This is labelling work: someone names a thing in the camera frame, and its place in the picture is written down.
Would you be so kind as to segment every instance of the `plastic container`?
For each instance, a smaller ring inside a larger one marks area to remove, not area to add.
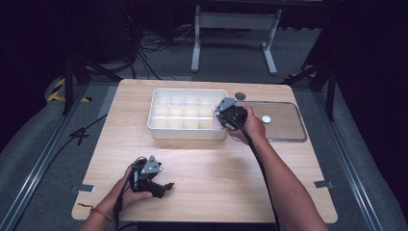
[[[225,90],[156,89],[147,126],[155,139],[224,140],[214,106]]]

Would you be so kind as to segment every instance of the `light wood tabletop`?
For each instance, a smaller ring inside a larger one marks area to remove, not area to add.
[[[229,136],[222,141],[156,140],[147,127],[155,89],[238,91],[247,100],[291,102],[292,89],[281,85],[187,81],[123,80],[120,82],[83,184],[95,186],[92,193],[79,192],[72,210],[76,219],[86,219],[138,157],[154,155],[162,163],[153,182],[174,187],[159,198],[137,202],[120,213],[121,220],[186,222],[274,222],[263,175],[250,148]],[[312,196],[326,223],[337,220],[309,139],[304,142],[274,142],[283,161]]]

